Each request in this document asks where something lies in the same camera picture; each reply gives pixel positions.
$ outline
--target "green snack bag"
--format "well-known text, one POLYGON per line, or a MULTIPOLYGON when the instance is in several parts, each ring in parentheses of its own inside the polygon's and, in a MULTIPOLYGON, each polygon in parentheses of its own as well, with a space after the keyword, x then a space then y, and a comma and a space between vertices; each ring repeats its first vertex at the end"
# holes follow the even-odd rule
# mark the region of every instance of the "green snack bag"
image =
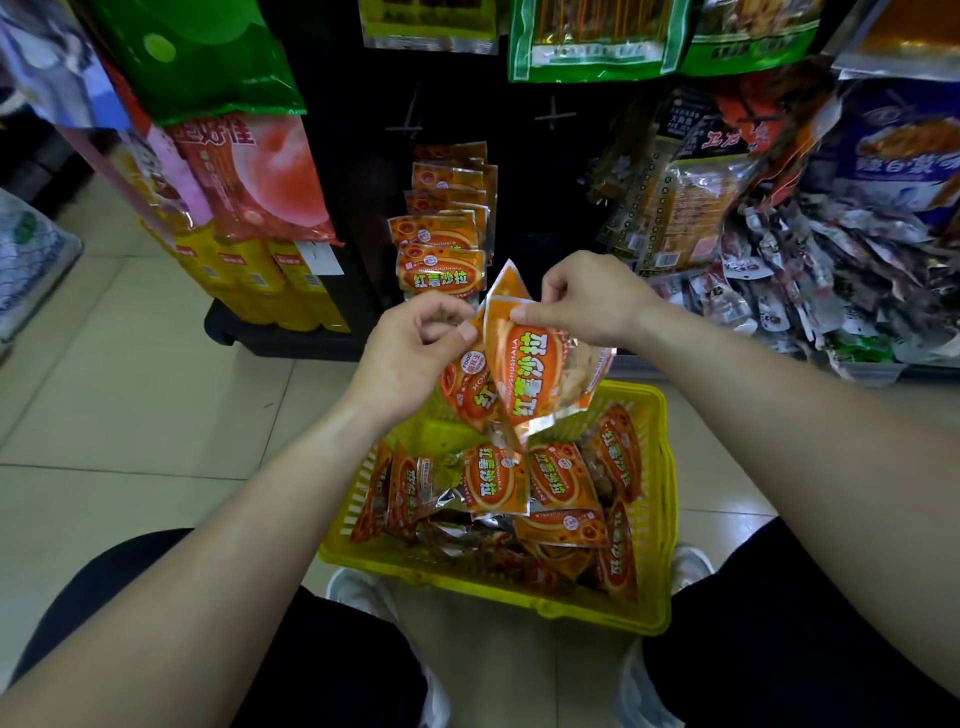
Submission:
POLYGON ((305 113, 256 0, 76 0, 158 127, 305 113))
POLYGON ((514 0, 511 81, 638 81, 677 70, 689 0, 514 0))
POLYGON ((726 76, 799 61, 827 0, 703 0, 681 72, 726 76))
POLYGON ((364 45, 495 54, 495 0, 360 0, 364 45))

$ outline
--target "hand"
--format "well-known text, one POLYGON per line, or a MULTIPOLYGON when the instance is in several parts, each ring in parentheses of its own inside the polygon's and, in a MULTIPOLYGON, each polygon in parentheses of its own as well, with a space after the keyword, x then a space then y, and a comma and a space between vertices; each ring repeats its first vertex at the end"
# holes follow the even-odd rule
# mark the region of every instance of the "hand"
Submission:
POLYGON ((512 318, 568 331, 596 346, 627 347, 641 320, 669 305, 612 255, 578 251, 547 271, 542 303, 515 308, 512 318))
POLYGON ((476 340, 473 314, 469 303, 437 291, 391 308, 367 339, 344 402, 372 416, 383 433, 411 417, 446 365, 476 340))

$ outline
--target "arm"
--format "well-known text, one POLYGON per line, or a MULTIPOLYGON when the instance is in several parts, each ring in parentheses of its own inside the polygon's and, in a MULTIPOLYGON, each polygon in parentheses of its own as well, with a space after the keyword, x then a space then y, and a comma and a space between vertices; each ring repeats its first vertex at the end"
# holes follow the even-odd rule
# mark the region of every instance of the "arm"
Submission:
POLYGON ((960 438, 662 301, 609 255, 543 280, 534 325, 640 353, 857 611, 960 696, 960 438))
POLYGON ((229 724, 351 476, 477 335, 431 320, 472 313, 440 294, 385 313, 340 402, 4 695, 0 724, 229 724))

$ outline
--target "left hand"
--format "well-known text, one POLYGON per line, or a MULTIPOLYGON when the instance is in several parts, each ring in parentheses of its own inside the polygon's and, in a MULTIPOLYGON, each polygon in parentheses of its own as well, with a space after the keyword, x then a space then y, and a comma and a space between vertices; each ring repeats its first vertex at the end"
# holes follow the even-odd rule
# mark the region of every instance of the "left hand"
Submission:
POLYGON ((371 415, 384 433, 411 417, 446 365, 476 340, 473 314, 469 303, 437 291, 391 308, 367 339, 344 402, 371 415))

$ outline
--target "right hand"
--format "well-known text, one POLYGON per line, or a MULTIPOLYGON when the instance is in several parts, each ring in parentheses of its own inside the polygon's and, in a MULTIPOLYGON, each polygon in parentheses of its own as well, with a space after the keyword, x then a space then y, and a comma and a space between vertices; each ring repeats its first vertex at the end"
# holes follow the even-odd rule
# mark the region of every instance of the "right hand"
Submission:
POLYGON ((629 347, 640 322, 669 305, 612 255, 578 251, 547 271, 542 303, 515 308, 512 318, 597 346, 629 347))

